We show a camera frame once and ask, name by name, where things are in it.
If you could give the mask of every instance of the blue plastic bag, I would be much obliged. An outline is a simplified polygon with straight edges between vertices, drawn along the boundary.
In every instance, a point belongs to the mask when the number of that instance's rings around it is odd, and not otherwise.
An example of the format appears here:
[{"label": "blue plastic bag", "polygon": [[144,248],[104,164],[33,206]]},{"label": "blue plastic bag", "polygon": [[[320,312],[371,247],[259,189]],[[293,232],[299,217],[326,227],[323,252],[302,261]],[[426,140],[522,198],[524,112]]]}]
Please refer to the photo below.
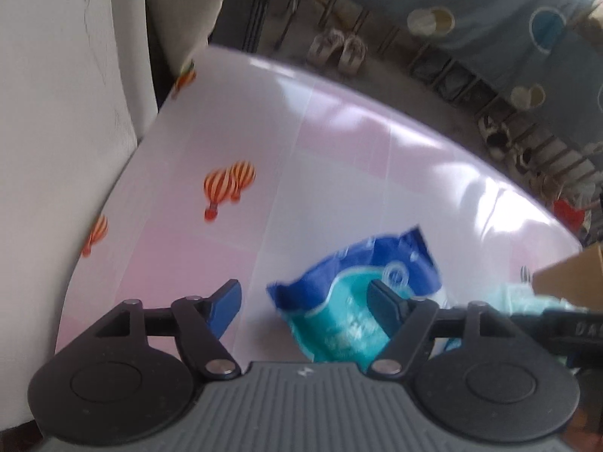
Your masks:
[{"label": "blue plastic bag", "polygon": [[271,284],[267,291],[310,359],[352,361],[364,369],[389,341],[367,307],[367,287],[374,279],[404,298],[441,289],[438,270],[415,228],[353,244],[296,282]]}]

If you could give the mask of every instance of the hot air balloon print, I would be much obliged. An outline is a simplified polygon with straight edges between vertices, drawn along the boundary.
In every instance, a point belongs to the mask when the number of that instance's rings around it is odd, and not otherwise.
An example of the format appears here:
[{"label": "hot air balloon print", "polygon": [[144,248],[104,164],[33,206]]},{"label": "hot air balloon print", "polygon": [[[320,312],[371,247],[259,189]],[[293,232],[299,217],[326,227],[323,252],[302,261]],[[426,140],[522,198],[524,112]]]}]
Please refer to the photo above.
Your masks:
[{"label": "hot air balloon print", "polygon": [[218,205],[230,199],[236,190],[236,178],[227,169],[213,170],[205,177],[203,190],[209,201],[209,207],[205,209],[205,220],[212,222],[218,215]]},{"label": "hot air balloon print", "polygon": [[193,83],[196,77],[197,72],[195,71],[195,63],[191,61],[189,65],[182,70],[180,76],[176,80],[176,83],[174,84],[174,91],[172,92],[172,98],[175,99],[180,93],[180,90]]},{"label": "hot air balloon print", "polygon": [[86,244],[81,250],[81,255],[85,258],[88,258],[92,252],[92,245],[97,244],[99,241],[101,241],[101,239],[105,238],[108,230],[109,222],[107,220],[107,216],[102,214],[96,220],[94,226],[92,226],[88,239],[86,240]]},{"label": "hot air balloon print", "polygon": [[236,189],[231,200],[234,203],[240,200],[240,191],[249,187],[256,179],[256,169],[249,161],[237,161],[230,167],[230,174],[236,179]]}]

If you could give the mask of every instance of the red object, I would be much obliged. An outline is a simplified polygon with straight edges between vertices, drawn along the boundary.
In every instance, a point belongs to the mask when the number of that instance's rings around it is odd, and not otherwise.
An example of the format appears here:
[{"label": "red object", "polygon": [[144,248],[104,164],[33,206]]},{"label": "red object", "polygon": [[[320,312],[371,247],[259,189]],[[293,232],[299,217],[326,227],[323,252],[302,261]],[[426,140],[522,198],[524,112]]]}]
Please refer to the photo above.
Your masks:
[{"label": "red object", "polygon": [[86,244],[81,250],[81,254],[83,257],[87,258],[90,256],[92,252],[92,245],[97,244],[107,235],[109,230],[109,222],[107,221],[107,216],[102,214],[95,222],[92,227],[90,234],[88,235],[88,239],[86,240]]},{"label": "red object", "polygon": [[213,170],[205,177],[203,190],[209,207],[205,209],[205,220],[211,222],[218,216],[218,205],[230,199],[236,190],[236,178],[228,170]]},{"label": "red object", "polygon": [[237,161],[230,167],[230,174],[236,179],[236,189],[231,200],[236,203],[240,200],[240,191],[249,187],[256,179],[256,169],[249,161]]},{"label": "red object", "polygon": [[180,90],[193,83],[196,77],[197,72],[193,70],[189,70],[182,73],[176,80],[176,84],[174,85],[174,91],[172,92],[172,98],[175,99],[180,93]]},{"label": "red object", "polygon": [[577,233],[584,223],[585,211],[572,207],[565,199],[559,199],[553,202],[553,214],[555,214],[555,217],[573,233]]}]

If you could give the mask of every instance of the gray gripper base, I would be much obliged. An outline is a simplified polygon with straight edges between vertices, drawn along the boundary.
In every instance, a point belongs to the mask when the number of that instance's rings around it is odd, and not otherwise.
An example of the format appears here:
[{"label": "gray gripper base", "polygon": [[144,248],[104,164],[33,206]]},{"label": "gray gripper base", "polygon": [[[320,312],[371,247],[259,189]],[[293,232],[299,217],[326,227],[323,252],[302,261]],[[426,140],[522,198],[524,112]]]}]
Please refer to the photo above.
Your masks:
[{"label": "gray gripper base", "polygon": [[245,376],[212,383],[180,421],[116,447],[46,440],[43,452],[568,452],[556,437],[496,447],[431,423],[404,388],[355,364],[254,363]]}]

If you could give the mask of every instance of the shoe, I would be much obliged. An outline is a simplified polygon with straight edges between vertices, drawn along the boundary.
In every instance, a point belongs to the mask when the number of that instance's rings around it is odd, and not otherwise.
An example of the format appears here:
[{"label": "shoe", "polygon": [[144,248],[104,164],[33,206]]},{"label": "shoe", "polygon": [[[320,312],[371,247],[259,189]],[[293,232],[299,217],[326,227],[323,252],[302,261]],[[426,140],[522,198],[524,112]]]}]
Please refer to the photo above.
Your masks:
[{"label": "shoe", "polygon": [[340,73],[354,76],[367,55],[367,45],[356,34],[350,34],[343,45],[340,63],[337,69]]},{"label": "shoe", "polygon": [[503,161],[513,146],[507,125],[484,115],[478,120],[478,129],[490,156],[496,161]]},{"label": "shoe", "polygon": [[563,193],[564,183],[557,182],[552,176],[543,172],[536,172],[529,180],[530,189],[534,197],[550,206],[559,200]]},{"label": "shoe", "polygon": [[337,29],[328,29],[318,34],[308,50],[307,62],[322,68],[331,55],[343,47],[345,40],[343,32]]},{"label": "shoe", "polygon": [[530,180],[530,162],[532,161],[532,148],[522,149],[515,144],[507,155],[507,169],[509,176],[518,184]]}]

